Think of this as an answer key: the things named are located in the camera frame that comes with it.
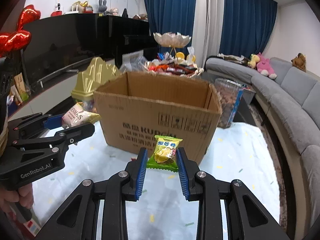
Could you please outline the person's left hand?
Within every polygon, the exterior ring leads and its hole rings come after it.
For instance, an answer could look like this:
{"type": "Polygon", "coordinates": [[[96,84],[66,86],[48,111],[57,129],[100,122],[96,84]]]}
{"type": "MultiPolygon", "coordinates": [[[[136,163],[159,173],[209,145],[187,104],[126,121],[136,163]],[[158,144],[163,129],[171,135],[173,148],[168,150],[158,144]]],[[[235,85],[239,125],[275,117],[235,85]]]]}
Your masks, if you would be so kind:
{"type": "Polygon", "coordinates": [[[10,203],[19,202],[23,207],[30,209],[34,203],[33,185],[28,184],[20,187],[18,191],[8,191],[1,186],[0,190],[0,206],[5,213],[11,211],[10,203]]]}

